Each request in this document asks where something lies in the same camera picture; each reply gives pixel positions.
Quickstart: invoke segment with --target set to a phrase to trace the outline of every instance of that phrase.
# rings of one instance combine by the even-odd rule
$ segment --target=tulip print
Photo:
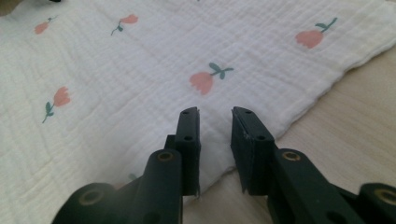
[[[200,72],[190,77],[191,85],[200,91],[202,95],[207,94],[212,89],[213,76],[219,74],[220,79],[224,79],[226,72],[233,71],[233,68],[220,69],[215,63],[210,63],[209,66],[214,70],[214,73]]]
[[[121,27],[121,24],[122,24],[122,23],[133,24],[133,23],[137,22],[137,20],[138,20],[138,18],[137,18],[136,15],[134,15],[134,14],[131,14],[131,15],[129,15],[128,17],[125,17],[125,18],[120,19],[119,25],[117,26],[116,29],[114,29],[114,30],[111,32],[111,35],[113,35],[114,32],[115,32],[116,30],[118,30],[118,31],[120,31],[120,32],[123,31],[123,28]]]
[[[334,18],[332,22],[328,25],[324,23],[317,23],[315,26],[322,28],[319,30],[310,30],[310,31],[302,31],[297,36],[295,36],[297,43],[306,46],[309,49],[312,49],[314,46],[318,45],[323,39],[323,33],[326,32],[335,22],[337,18]]]
[[[54,18],[48,18],[48,21],[44,21],[43,23],[38,24],[35,27],[35,33],[37,35],[41,35],[47,28],[49,28],[50,22],[52,22],[53,20],[55,20],[55,18],[57,18],[58,16],[54,17]]]
[[[54,106],[61,106],[66,105],[70,102],[69,95],[67,93],[66,87],[61,87],[59,90],[56,91],[55,95],[53,96],[53,104],[51,105],[50,102],[46,103],[46,117],[43,120],[43,123],[47,120],[47,117],[52,117],[53,112],[52,108]]]

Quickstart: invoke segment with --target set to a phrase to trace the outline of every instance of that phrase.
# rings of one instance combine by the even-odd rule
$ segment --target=brass screw
[[[288,161],[299,161],[301,159],[300,155],[291,151],[282,153],[282,157]]]
[[[79,197],[78,201],[81,205],[88,206],[99,203],[104,196],[105,193],[102,190],[90,189],[85,191],[85,193]]]
[[[173,157],[174,157],[174,155],[172,153],[165,151],[165,152],[158,154],[157,159],[159,161],[170,161],[173,159]]]
[[[376,189],[374,194],[382,202],[396,205],[396,192],[389,189]]]

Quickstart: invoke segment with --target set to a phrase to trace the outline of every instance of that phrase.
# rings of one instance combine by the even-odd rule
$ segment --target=black object
[[[115,190],[94,183],[74,192],[53,224],[182,223],[182,196],[199,194],[199,112],[180,113],[177,133],[151,154],[145,172]]]
[[[356,196],[330,184],[304,153],[277,149],[250,110],[233,108],[231,148],[242,189],[268,196],[275,224],[396,223],[396,188],[366,184]]]
[[[74,192],[52,224],[182,223],[182,196],[199,195],[199,112],[180,113],[177,132],[145,172],[115,190],[94,183]],[[243,191],[266,195],[275,224],[396,224],[396,188],[365,184],[359,195],[330,184],[304,153],[278,149],[250,110],[233,108],[231,148]]]

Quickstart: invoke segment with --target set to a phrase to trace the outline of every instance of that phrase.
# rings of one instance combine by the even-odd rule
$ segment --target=white cloth
[[[205,190],[234,166],[233,106],[279,137],[395,43],[379,0],[24,0],[0,18],[0,223],[50,223],[74,190],[142,175],[191,106]]]

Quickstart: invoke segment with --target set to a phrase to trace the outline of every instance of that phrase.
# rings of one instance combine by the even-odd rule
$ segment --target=wooden table
[[[358,193],[396,187],[396,48],[353,69],[276,141],[305,153],[333,184]],[[184,223],[272,223],[264,197],[242,194],[236,171],[185,206]]]

